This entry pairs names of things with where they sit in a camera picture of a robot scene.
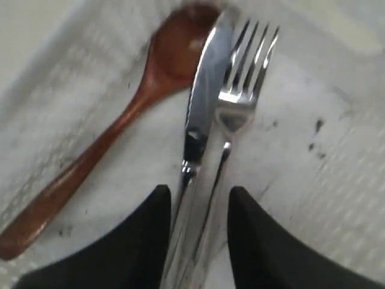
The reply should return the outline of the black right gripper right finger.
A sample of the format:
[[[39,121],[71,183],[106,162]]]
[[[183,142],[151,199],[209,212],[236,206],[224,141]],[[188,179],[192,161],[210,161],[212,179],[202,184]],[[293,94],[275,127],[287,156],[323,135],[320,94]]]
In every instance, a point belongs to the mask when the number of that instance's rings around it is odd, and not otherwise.
[[[244,187],[229,193],[227,239],[236,288],[384,288],[306,246]]]

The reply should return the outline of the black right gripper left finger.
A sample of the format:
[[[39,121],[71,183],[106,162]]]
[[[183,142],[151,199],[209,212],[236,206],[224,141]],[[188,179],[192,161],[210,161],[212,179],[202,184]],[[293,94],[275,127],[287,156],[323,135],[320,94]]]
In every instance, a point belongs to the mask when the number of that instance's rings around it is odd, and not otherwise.
[[[171,193],[157,185],[112,231],[82,250],[24,274],[15,288],[159,288],[167,254]]]

